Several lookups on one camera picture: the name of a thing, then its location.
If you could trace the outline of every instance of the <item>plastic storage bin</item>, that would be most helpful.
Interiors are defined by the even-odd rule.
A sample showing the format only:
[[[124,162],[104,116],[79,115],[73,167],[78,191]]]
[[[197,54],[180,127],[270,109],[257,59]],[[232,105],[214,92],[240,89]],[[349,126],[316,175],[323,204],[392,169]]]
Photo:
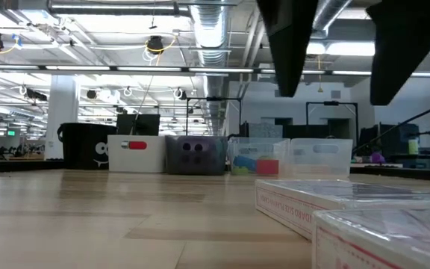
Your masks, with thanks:
[[[351,156],[352,140],[293,139],[283,175],[295,179],[345,179]]]
[[[231,172],[278,175],[289,148],[289,139],[233,137],[228,143]]]
[[[109,171],[163,173],[165,137],[109,135]]]
[[[167,172],[218,176],[225,173],[226,137],[166,136]]]

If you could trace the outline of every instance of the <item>column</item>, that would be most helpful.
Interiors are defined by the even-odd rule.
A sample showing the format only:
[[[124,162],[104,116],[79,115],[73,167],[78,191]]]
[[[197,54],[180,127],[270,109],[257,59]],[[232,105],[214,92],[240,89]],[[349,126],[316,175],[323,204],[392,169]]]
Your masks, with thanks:
[[[45,160],[63,158],[63,144],[57,138],[62,123],[78,122],[81,88],[73,75],[53,75],[49,95]]]

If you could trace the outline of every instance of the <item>green object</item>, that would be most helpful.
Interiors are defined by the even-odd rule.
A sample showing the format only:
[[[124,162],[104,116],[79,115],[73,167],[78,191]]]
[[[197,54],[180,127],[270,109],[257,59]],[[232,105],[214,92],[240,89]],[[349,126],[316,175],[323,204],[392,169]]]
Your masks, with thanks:
[[[232,167],[231,172],[234,175],[247,175],[250,173],[250,171],[246,167]]]

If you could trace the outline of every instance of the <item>white box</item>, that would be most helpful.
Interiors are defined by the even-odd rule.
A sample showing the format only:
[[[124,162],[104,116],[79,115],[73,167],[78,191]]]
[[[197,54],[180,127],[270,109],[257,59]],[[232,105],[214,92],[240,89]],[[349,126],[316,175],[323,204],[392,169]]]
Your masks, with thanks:
[[[317,211],[313,269],[430,268],[430,209]]]
[[[109,135],[109,171],[163,173],[165,137]]]
[[[317,210],[430,207],[430,193],[340,180],[257,180],[255,190],[256,209],[308,240]]]

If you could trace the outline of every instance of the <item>wall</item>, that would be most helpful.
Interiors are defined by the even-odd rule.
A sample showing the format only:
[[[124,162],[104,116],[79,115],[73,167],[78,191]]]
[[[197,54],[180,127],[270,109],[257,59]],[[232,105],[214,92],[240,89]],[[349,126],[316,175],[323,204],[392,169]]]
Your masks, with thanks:
[[[319,84],[300,84],[293,98],[275,97],[278,86],[266,82],[252,82],[243,99],[242,122],[261,123],[262,117],[293,118],[293,124],[306,124],[306,102],[331,101],[331,91],[340,90],[341,99],[338,102],[349,102],[350,91],[342,83],[323,83],[323,92],[318,92]],[[230,83],[231,97],[237,95],[238,82]],[[328,118],[354,119],[354,115],[344,106],[325,107],[322,105],[310,105],[310,124],[327,124]],[[228,106],[226,134],[238,133],[238,111],[233,106]]]
[[[369,101],[370,80],[351,89],[353,102],[360,108],[360,127],[374,124],[397,124],[430,109],[430,78],[410,78],[388,106],[372,106]],[[413,121],[421,132],[430,131],[430,114]],[[430,136],[423,135],[421,147],[430,147]]]

